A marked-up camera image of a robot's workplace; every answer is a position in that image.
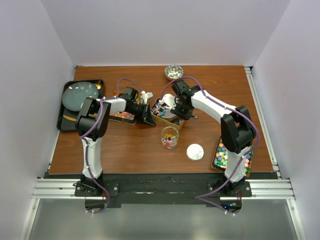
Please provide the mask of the clear plastic jar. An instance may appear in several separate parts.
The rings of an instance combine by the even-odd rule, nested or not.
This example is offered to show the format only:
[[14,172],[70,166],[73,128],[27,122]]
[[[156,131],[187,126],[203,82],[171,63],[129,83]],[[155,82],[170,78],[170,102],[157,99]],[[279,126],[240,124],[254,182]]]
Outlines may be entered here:
[[177,147],[179,131],[175,127],[166,126],[161,132],[161,144],[167,150]]

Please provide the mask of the gold tin of candies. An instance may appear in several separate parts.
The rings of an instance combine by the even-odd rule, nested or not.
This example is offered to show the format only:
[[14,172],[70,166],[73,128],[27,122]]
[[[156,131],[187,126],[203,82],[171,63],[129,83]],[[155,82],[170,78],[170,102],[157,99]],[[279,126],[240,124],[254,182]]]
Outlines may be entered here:
[[158,97],[150,108],[151,115],[155,120],[164,123],[166,126],[174,127],[180,130],[185,123],[185,120],[170,112],[166,103],[161,104]]

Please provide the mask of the metal scoop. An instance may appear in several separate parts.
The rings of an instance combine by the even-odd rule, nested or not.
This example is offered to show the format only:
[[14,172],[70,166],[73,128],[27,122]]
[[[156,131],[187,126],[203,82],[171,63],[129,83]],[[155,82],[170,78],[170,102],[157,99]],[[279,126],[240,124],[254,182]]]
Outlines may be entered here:
[[159,117],[168,121],[168,122],[176,122],[176,121],[184,121],[189,119],[198,119],[197,115],[194,115],[192,111],[178,111],[175,110],[174,112],[164,111],[159,114]]

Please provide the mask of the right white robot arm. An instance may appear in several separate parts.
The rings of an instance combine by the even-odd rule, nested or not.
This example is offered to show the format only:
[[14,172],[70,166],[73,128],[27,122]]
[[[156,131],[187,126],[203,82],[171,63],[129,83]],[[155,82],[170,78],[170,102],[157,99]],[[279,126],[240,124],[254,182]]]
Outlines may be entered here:
[[199,83],[190,87],[182,77],[170,83],[178,98],[170,112],[184,120],[192,117],[194,109],[212,117],[220,124],[221,140],[228,152],[227,167],[224,171],[225,181],[212,192],[197,198],[208,197],[221,190],[227,196],[235,196],[245,181],[245,159],[256,147],[252,146],[254,139],[257,139],[257,145],[260,143],[260,134],[249,110],[245,106],[235,107],[218,100]]

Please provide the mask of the tin of translucent star candies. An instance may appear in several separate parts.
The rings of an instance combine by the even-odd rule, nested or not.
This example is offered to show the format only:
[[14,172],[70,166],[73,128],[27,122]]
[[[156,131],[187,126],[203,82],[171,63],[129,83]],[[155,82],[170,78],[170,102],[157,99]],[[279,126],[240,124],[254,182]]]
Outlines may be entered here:
[[130,125],[134,125],[136,123],[136,116],[134,114],[131,114],[129,112],[114,112],[111,113],[109,116],[110,120],[126,123]]

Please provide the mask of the tray of paper stars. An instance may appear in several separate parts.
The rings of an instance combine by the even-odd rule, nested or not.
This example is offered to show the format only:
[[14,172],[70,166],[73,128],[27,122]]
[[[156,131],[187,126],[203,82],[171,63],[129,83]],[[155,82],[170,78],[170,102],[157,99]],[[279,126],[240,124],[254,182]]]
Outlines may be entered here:
[[[251,174],[251,166],[253,160],[254,151],[248,153],[245,157],[244,161],[244,176],[249,177]],[[224,172],[227,169],[228,164],[228,153],[227,148],[224,146],[222,142],[222,138],[220,137],[215,149],[215,153],[213,155],[212,160],[212,168]]]

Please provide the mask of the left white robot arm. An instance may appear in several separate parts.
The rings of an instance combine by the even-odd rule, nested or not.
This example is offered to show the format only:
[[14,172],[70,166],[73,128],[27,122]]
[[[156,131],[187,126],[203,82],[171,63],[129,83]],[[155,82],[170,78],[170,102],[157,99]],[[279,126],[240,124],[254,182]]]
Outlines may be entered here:
[[93,99],[87,97],[76,118],[75,127],[83,146],[83,171],[85,179],[91,179],[86,184],[86,191],[92,196],[99,196],[104,190],[104,184],[98,179],[103,174],[101,165],[101,144],[105,135],[110,114],[127,112],[140,123],[155,126],[148,99],[152,92],[138,92],[132,87],[126,87],[118,96]]

